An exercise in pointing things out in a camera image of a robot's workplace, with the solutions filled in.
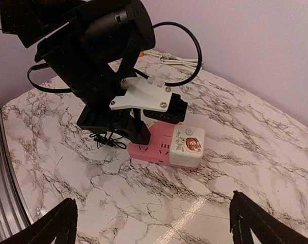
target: wall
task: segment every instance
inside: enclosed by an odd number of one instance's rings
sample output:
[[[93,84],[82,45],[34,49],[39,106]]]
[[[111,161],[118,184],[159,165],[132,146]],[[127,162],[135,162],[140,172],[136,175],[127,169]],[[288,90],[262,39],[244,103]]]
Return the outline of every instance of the wall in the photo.
[[[153,23],[176,21],[198,37],[206,70],[258,95],[308,126],[308,0],[143,0]],[[157,47],[195,57],[175,27]]]
[[[27,71],[34,65],[36,46],[25,49],[18,37],[0,31],[0,106],[32,89]],[[32,79],[40,84],[55,73],[49,69],[36,72]]]

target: pink rectangular base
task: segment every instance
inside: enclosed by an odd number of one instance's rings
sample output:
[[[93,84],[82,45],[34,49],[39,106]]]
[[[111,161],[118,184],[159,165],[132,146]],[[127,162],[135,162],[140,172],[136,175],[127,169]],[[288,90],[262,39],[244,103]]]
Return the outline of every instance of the pink rectangular base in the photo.
[[[130,143],[128,145],[130,156],[133,159],[139,159],[150,163],[193,169],[190,167],[183,167],[170,163],[170,146],[175,126],[176,125],[171,125],[161,121],[156,122],[152,127],[149,128],[149,131],[152,135],[149,145],[144,146]]]

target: white marble surface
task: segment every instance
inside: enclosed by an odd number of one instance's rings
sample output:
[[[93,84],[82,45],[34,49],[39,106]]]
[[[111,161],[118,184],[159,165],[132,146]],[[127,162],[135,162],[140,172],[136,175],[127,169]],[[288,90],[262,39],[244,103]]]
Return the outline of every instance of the white marble surface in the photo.
[[[189,75],[148,56],[137,67],[170,82]],[[55,78],[46,86],[65,85]],[[76,126],[83,104],[73,95],[33,89],[9,102],[6,136],[34,220],[71,197],[79,209],[77,243],[233,243],[229,203],[239,190],[308,237],[308,129],[208,72],[174,92],[189,102],[185,124],[206,131],[198,170],[97,149]]]

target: screw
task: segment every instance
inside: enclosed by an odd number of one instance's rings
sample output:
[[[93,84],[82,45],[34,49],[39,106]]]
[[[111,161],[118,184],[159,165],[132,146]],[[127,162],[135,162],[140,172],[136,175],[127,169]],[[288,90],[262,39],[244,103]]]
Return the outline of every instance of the screw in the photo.
[[[161,102],[161,103],[160,103],[160,106],[161,106],[162,108],[166,108],[167,104],[166,104],[166,102]]]

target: tangled black wire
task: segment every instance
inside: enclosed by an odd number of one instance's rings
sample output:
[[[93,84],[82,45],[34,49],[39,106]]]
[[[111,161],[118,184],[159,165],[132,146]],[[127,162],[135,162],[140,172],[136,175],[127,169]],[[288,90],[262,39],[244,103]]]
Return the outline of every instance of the tangled black wire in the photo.
[[[93,138],[94,141],[97,142],[97,148],[102,147],[102,145],[107,145],[110,147],[119,147],[121,149],[127,149],[127,145],[124,144],[123,142],[118,142],[116,140],[120,140],[121,138],[123,138],[123,136],[113,139],[112,135],[114,133],[111,132],[110,136],[107,138],[107,132],[104,132],[103,134],[97,134],[97,133],[92,133],[89,135],[90,138]]]

